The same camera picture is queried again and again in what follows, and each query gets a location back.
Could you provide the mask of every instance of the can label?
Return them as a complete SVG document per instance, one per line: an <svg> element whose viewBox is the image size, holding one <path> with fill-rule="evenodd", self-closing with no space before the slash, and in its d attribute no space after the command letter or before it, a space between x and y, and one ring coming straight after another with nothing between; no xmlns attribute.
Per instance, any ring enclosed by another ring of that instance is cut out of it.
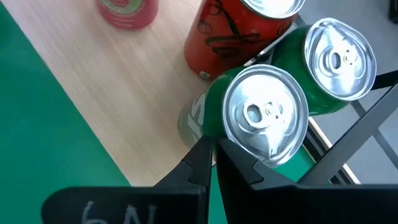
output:
<svg viewBox="0 0 398 224"><path fill-rule="evenodd" d="M106 21L122 29L141 29L156 17L159 0L96 0Z"/></svg>
<svg viewBox="0 0 398 224"><path fill-rule="evenodd" d="M210 16L223 17L229 27L229 35L211 35L213 34L213 24L207 20ZM221 0L211 0L205 3L197 27L200 33L210 35L205 39L205 44L221 58L234 57L239 54L242 51L239 48L240 45L269 41L261 38L260 33L256 30L249 34L242 34L230 13L224 8Z"/></svg>
<svg viewBox="0 0 398 224"><path fill-rule="evenodd" d="M206 93L200 94L192 104L188 104L181 111L178 130L181 138L188 147L195 145L203 136L203 123L205 122Z"/></svg>
<svg viewBox="0 0 398 224"><path fill-rule="evenodd" d="M139 12L144 6L144 0L101 0L111 12L118 15L129 15Z"/></svg>
<svg viewBox="0 0 398 224"><path fill-rule="evenodd" d="M242 1L202 0L185 41L185 60L197 75L206 71L210 79L217 78L264 50L294 18L264 17Z"/></svg>

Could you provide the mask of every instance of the can lid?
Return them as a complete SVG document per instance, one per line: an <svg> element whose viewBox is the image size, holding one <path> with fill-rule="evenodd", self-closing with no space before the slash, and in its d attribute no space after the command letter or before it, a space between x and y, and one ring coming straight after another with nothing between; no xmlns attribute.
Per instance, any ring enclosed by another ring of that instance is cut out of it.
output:
<svg viewBox="0 0 398 224"><path fill-rule="evenodd" d="M285 19L298 13L305 0L241 0L241 2L262 16Z"/></svg>
<svg viewBox="0 0 398 224"><path fill-rule="evenodd" d="M275 167L300 148L307 132L308 105L289 73L272 65L252 65L225 93L223 124L230 140Z"/></svg>
<svg viewBox="0 0 398 224"><path fill-rule="evenodd" d="M311 26L303 47L312 77L327 94L354 101L371 90L376 59L358 31L336 19L321 19Z"/></svg>

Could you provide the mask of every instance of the soda can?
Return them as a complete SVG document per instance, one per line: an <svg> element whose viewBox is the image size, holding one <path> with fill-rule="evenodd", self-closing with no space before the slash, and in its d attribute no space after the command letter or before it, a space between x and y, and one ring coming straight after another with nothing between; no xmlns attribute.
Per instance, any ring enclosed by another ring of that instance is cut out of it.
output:
<svg viewBox="0 0 398 224"><path fill-rule="evenodd" d="M300 85L272 65L238 67L218 77L180 113L180 137L192 147L203 135L227 136L270 167L300 148L308 105Z"/></svg>
<svg viewBox="0 0 398 224"><path fill-rule="evenodd" d="M305 0L202 0L185 41L188 66L214 79L283 35Z"/></svg>
<svg viewBox="0 0 398 224"><path fill-rule="evenodd" d="M121 29L141 29L156 17L159 0L96 0L99 13Z"/></svg>
<svg viewBox="0 0 398 224"><path fill-rule="evenodd" d="M287 35L276 45L271 64L298 81L310 116L338 111L362 98L376 78L376 59L367 40L332 18Z"/></svg>

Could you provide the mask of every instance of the metal frame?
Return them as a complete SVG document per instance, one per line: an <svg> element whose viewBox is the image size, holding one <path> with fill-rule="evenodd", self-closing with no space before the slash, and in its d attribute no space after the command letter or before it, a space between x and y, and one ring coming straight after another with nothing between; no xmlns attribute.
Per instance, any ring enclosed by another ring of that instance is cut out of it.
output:
<svg viewBox="0 0 398 224"><path fill-rule="evenodd" d="M398 82L398 70L376 76L372 90L393 86Z"/></svg>
<svg viewBox="0 0 398 224"><path fill-rule="evenodd" d="M390 0L389 19L398 24L398 0Z"/></svg>
<svg viewBox="0 0 398 224"><path fill-rule="evenodd" d="M340 169L345 162L378 130L380 125L390 117L398 108L398 83L390 90L362 117L360 118L337 142L327 150L325 146L317 143L320 141L309 128L305 144L313 148L314 157L318 156L317 163L299 180L303 184L327 184L341 182L347 175Z"/></svg>
<svg viewBox="0 0 398 224"><path fill-rule="evenodd" d="M366 109L362 106L359 101L354 101L351 104L354 110L359 114L359 116L364 116L366 114ZM374 140L380 145L381 149L384 151L388 159L392 162L392 164L398 170L398 154L395 152L394 148L390 145L384 135L380 132L380 130L376 130L373 134Z"/></svg>

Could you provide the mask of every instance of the table surface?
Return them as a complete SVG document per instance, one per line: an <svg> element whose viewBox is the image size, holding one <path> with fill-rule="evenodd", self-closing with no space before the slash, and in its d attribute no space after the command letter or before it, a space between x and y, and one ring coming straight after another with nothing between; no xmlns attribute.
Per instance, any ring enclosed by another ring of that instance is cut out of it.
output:
<svg viewBox="0 0 398 224"><path fill-rule="evenodd" d="M174 168L188 151L178 112L207 85L182 53L200 0L161 0L138 32L105 23L94 1L2 2L130 184Z"/></svg>

